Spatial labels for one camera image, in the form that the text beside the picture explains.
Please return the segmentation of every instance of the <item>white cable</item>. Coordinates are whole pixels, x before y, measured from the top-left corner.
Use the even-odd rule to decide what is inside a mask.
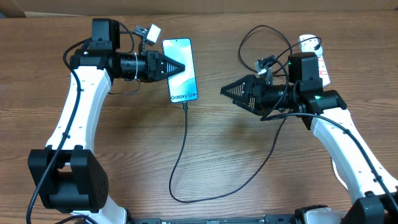
[[[137,58],[137,52],[134,53],[134,55],[136,56],[136,76],[134,77],[134,79],[137,79],[137,74],[138,74],[138,58]]]
[[[348,190],[346,183],[344,183],[343,179],[338,175],[336,164],[333,161],[333,159],[331,160],[331,166],[333,167],[333,172],[335,173],[336,178],[338,179],[338,181],[340,181],[340,183]]]

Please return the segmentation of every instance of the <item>robotic arm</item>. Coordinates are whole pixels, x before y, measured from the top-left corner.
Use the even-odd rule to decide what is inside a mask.
[[[323,209],[323,206],[296,210],[296,217],[302,223],[362,223],[361,221],[383,223],[384,209],[390,213],[396,213],[396,207],[375,177],[381,176],[382,182],[395,202],[398,199],[398,181],[383,168],[364,142],[354,126],[346,103],[337,91],[323,91],[322,79],[318,72],[318,58],[315,53],[289,55],[289,82],[294,83],[290,86],[272,84],[271,66],[274,63],[275,56],[258,60],[255,65],[260,78],[255,75],[246,75],[224,86],[221,94],[232,98],[237,106],[263,116],[262,120],[267,120],[265,114],[269,114],[272,109],[280,112],[292,109],[293,113],[317,114],[328,118],[349,130],[362,145],[370,163],[377,170],[376,173],[373,172],[367,158],[342,129],[324,119],[298,116],[302,118],[307,129],[311,130],[322,142],[336,162],[348,186],[353,207],[346,215],[334,213],[336,222],[330,222],[330,217],[327,217],[325,222],[321,222],[318,218],[322,213],[311,212]]]
[[[148,29],[136,27],[134,34],[141,38],[139,55],[116,51],[120,47],[118,21],[93,19],[92,32],[88,40],[90,48],[78,49],[71,57],[70,66],[79,81],[71,73],[60,121],[45,149],[31,150],[28,166],[37,186],[55,149],[63,144],[39,189],[43,205],[62,213],[88,215],[97,223],[124,224],[131,217],[108,195],[108,177],[94,156],[94,136],[103,101],[115,78],[158,82],[184,71],[185,66],[158,51],[145,51],[145,43],[153,45],[159,36],[160,29],[155,25]],[[77,82],[80,82],[80,101],[68,136],[62,142],[78,94]],[[64,166],[70,166],[72,171],[59,172]]]

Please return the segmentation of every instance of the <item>wood grain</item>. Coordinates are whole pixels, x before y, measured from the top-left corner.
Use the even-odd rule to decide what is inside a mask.
[[[323,38],[331,76],[327,89],[340,93],[373,153],[398,177],[396,12],[113,19],[131,28],[157,24],[162,28],[160,39],[192,40],[200,97],[189,103],[187,144],[172,184],[176,197],[190,200],[234,190],[269,153],[280,121],[262,123],[220,95],[222,86],[250,74],[239,63],[237,50],[246,32],[258,24],[279,29],[291,42],[306,33]],[[0,223],[24,222],[35,189],[27,156],[31,149],[44,147],[69,88],[63,51],[90,34],[90,17],[0,20]],[[122,50],[130,47],[127,36],[122,37],[122,45]],[[247,41],[242,55],[252,65],[285,48],[279,36],[264,29]],[[161,45],[152,49],[161,50]],[[113,88],[129,90],[132,85],[117,80]],[[166,81],[145,83],[134,96],[105,99],[95,154],[108,174],[110,195],[133,217],[250,217],[292,213],[320,203],[334,209],[350,208],[349,195],[333,175],[327,151],[296,118],[287,120],[269,162],[240,192],[209,202],[175,202],[169,196],[168,182],[183,129],[182,107],[169,102]],[[37,201],[34,223],[53,223],[64,217]]]

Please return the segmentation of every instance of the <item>phone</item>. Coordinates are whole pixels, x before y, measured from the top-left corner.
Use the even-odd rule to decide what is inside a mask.
[[[185,65],[185,71],[167,79],[172,103],[198,99],[197,79],[193,64],[192,45],[189,38],[165,39],[162,41],[163,54]]]

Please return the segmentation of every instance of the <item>light blue screen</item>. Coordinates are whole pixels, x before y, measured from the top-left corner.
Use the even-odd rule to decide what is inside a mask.
[[[185,65],[185,71],[168,78],[169,94],[172,103],[198,98],[195,68],[190,39],[163,40],[163,53]]]

